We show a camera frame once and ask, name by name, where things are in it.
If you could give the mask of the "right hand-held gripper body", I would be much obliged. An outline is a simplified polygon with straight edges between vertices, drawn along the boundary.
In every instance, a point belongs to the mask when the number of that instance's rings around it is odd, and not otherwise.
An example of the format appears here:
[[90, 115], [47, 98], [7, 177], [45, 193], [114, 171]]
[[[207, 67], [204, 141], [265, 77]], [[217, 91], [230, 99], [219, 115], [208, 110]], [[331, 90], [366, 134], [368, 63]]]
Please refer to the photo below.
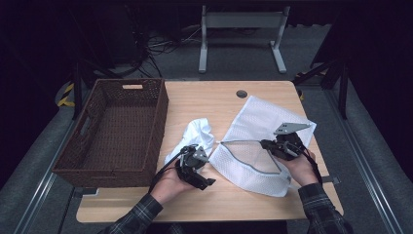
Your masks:
[[306, 146], [297, 134], [298, 131], [308, 129], [309, 124], [282, 123], [275, 131], [276, 139], [271, 152], [274, 156], [291, 161], [306, 150]]

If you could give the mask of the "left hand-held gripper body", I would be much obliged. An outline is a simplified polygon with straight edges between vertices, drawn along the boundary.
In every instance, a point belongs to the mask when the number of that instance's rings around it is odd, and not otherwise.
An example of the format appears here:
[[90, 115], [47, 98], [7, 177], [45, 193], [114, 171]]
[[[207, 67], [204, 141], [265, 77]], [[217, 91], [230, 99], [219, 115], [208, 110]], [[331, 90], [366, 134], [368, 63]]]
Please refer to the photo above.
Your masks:
[[178, 177], [196, 188], [205, 190], [209, 186], [209, 179], [201, 176], [198, 170], [207, 162], [207, 154], [201, 146], [184, 146], [180, 150], [179, 160], [175, 163]]

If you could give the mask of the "white mesh laundry bag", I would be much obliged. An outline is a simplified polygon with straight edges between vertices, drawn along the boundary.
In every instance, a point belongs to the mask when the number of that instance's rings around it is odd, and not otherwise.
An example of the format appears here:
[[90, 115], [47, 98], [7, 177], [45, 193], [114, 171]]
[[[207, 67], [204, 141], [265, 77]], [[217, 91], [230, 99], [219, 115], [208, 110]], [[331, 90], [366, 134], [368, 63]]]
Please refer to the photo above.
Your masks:
[[262, 139], [275, 140], [275, 131], [282, 123], [309, 124], [308, 129], [297, 132], [306, 147], [317, 126], [269, 101], [249, 97], [210, 156], [210, 163], [244, 190], [272, 197], [285, 196], [291, 175], [271, 150], [260, 145]]

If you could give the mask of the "white cloth garment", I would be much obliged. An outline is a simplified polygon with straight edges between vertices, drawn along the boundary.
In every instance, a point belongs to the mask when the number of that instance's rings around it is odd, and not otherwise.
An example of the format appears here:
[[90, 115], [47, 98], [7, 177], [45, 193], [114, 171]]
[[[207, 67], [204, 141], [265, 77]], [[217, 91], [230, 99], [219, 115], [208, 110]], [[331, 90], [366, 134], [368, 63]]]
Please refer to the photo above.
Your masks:
[[192, 120], [185, 131], [183, 132], [180, 142], [175, 146], [172, 152], [166, 156], [164, 163], [169, 162], [184, 146], [197, 144], [201, 146], [206, 155], [209, 156], [212, 152], [213, 144], [215, 143], [215, 138], [211, 133], [211, 125], [207, 118], [199, 118]]

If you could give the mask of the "brown wicker basket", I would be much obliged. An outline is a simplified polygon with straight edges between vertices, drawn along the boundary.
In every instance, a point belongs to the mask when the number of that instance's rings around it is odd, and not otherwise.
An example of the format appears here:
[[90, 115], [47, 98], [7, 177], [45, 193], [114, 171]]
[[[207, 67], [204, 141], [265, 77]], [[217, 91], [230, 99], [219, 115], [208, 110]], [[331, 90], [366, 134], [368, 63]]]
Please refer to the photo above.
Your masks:
[[168, 107], [161, 78], [97, 80], [53, 172], [75, 187], [148, 186]]

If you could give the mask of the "person's right hand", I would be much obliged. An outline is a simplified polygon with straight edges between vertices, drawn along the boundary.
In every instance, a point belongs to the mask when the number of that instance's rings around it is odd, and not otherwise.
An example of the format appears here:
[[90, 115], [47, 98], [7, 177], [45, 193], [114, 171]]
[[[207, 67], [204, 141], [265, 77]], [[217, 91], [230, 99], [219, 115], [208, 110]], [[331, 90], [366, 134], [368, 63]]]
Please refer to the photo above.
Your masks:
[[292, 178], [301, 186], [319, 182], [312, 164], [305, 155], [300, 155], [290, 161], [280, 159], [280, 162], [287, 167]]

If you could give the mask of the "person's left hand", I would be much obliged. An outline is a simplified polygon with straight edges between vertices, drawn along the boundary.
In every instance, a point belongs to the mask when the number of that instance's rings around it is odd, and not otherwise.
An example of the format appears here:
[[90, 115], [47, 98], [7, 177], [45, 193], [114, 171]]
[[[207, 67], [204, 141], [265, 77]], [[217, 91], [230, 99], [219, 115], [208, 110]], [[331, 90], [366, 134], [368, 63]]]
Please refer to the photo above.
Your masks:
[[193, 186], [181, 180], [176, 169], [168, 169], [156, 183], [150, 195], [161, 205], [166, 204], [183, 192], [192, 190]]

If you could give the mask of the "black metal stand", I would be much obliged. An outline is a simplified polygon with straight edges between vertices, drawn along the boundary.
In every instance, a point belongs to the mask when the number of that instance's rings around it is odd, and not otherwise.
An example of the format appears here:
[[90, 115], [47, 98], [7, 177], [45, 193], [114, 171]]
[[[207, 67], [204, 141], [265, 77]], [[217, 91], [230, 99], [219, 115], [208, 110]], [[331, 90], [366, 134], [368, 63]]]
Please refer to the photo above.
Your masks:
[[344, 60], [335, 59], [312, 68], [308, 72], [297, 73], [292, 83], [299, 85], [323, 72], [325, 74], [319, 84], [324, 90], [331, 90], [336, 82], [339, 82], [338, 110], [342, 118], [347, 120], [346, 105], [349, 76], [348, 67]]
[[82, 85], [88, 89], [94, 86], [97, 79], [121, 79], [121, 76], [103, 68], [85, 58], [77, 58], [73, 65], [73, 84], [74, 84], [74, 114], [75, 120], [83, 108]]

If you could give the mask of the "yellow black hazard tape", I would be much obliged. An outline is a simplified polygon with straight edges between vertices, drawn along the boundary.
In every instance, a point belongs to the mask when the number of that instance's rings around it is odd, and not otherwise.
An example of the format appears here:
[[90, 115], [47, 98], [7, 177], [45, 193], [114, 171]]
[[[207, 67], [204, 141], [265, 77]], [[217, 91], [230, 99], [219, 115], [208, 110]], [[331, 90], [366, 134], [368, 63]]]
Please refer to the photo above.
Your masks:
[[60, 100], [57, 103], [58, 106], [70, 106], [70, 107], [75, 106], [75, 102], [69, 99], [69, 95], [73, 91], [73, 89], [74, 89], [74, 83], [69, 82], [66, 88], [64, 89]]

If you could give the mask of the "grey metal table bracket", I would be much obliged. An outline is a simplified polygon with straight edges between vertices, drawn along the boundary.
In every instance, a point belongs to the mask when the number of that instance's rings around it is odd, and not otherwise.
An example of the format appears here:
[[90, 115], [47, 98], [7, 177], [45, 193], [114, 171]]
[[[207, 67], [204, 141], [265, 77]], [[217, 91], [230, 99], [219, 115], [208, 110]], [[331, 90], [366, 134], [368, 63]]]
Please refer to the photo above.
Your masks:
[[321, 179], [322, 179], [322, 183], [331, 182], [331, 183], [333, 183], [334, 185], [341, 183], [340, 178], [337, 177], [337, 176], [326, 175], [326, 176], [323, 176]]
[[83, 198], [85, 196], [96, 196], [98, 194], [97, 188], [81, 188], [76, 187], [73, 192], [74, 198]]

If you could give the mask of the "grey metal floor rail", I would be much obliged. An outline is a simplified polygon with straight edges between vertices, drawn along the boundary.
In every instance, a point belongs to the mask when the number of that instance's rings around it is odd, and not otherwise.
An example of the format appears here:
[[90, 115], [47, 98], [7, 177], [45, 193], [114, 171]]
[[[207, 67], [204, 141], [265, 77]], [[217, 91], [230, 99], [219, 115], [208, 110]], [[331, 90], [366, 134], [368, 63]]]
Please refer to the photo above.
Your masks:
[[380, 185], [377, 177], [374, 175], [373, 170], [371, 169], [370, 165], [368, 164], [362, 149], [357, 142], [357, 138], [354, 132], [351, 129], [348, 121], [345, 120], [339, 108], [337, 107], [338, 99], [334, 95], [333, 91], [325, 91], [324, 95], [332, 108], [336, 119], [339, 122], [340, 128], [342, 129], [347, 142], [349, 143], [350, 147], [353, 151], [352, 158], [354, 159], [357, 169], [366, 185], [366, 188], [370, 194], [370, 197], [378, 211], [381, 219], [383, 220], [385, 227], [389, 234], [405, 234], [400, 226], [396, 216], [394, 215], [394, 211], [390, 206], [390, 203], [385, 196], [382, 186]]
[[74, 126], [74, 121], [71, 120], [69, 122], [68, 127], [65, 130], [65, 134], [63, 135], [57, 150], [54, 153], [54, 156], [50, 160], [48, 168], [46, 169], [44, 175], [42, 176], [40, 182], [38, 183], [36, 190], [34, 194], [32, 195], [32, 198], [29, 204], [27, 205], [21, 219], [19, 220], [19, 223], [13, 234], [28, 234], [28, 231], [30, 230], [34, 220], [36, 219], [36, 216], [39, 214], [56, 180], [56, 175], [52, 172], [52, 167], [55, 164], [57, 157], [60, 151], [62, 150], [62, 147], [64, 143], [66, 142], [66, 139], [68, 138], [68, 135], [71, 133], [73, 126]]

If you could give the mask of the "grey metal stand frame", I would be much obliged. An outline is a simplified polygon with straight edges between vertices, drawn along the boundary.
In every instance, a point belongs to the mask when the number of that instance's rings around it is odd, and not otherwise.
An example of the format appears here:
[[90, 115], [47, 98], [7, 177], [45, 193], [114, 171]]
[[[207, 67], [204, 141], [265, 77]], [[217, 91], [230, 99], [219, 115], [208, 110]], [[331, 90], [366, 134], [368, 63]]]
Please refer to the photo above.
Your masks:
[[200, 48], [200, 73], [207, 72], [207, 30], [209, 28], [273, 28], [277, 31], [275, 40], [269, 43], [280, 74], [286, 73], [280, 44], [289, 17], [290, 7], [276, 12], [209, 12], [202, 8]]

